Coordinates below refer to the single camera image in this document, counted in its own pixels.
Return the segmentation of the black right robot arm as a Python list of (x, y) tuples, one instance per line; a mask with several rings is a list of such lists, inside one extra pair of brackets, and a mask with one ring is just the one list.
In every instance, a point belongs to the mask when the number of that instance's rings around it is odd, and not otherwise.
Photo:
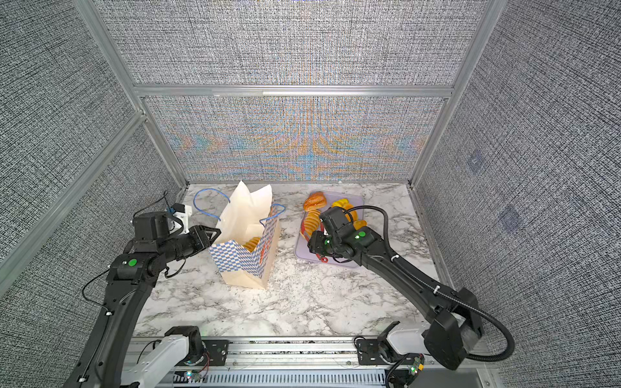
[(490, 362), (475, 353), (484, 334), (478, 300), (469, 289), (451, 289), (422, 273), (369, 227), (349, 235), (328, 235), (315, 231), (307, 243), (309, 251), (321, 256), (351, 260), (381, 276), (422, 313), (430, 324), (422, 338), (429, 355), (449, 370), (466, 359)]

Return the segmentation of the red metal tongs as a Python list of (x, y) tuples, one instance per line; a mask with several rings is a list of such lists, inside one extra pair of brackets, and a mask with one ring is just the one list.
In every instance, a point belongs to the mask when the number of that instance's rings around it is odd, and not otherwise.
[(309, 249), (309, 252), (315, 255), (320, 262), (327, 264), (328, 258), (325, 255), (318, 253), (315, 249), (315, 243), (317, 242), (318, 232), (323, 232), (323, 226), (321, 226), (321, 222), (320, 222), (320, 229), (318, 229), (318, 231), (315, 231), (312, 234), (311, 238), (307, 240), (307, 247)]

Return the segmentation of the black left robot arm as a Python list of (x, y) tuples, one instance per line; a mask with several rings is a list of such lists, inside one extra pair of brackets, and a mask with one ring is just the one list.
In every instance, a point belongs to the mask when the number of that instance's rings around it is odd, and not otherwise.
[(92, 334), (66, 387), (155, 387), (181, 361), (202, 357), (202, 342), (195, 335), (175, 334), (165, 339), (133, 371), (123, 370), (125, 356), (142, 308), (159, 275), (169, 263), (187, 260), (210, 247), (221, 231), (192, 226), (187, 233), (168, 226), (134, 226), (133, 251), (113, 261)]

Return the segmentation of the checkered paper bag blue handles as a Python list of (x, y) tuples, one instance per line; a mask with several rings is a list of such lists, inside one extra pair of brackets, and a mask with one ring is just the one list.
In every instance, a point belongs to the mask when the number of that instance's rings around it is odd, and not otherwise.
[[(226, 199), (219, 215), (198, 205), (200, 195), (207, 192)], [(218, 189), (201, 189), (194, 195), (192, 206), (198, 213), (216, 219), (216, 228), (222, 232), (209, 252), (223, 281), (229, 286), (268, 289), (281, 236), (280, 220), (286, 211), (284, 205), (273, 201), (272, 186), (268, 184), (252, 192), (244, 182), (239, 182), (231, 195)], [(257, 236), (261, 241), (251, 253), (243, 244)]]

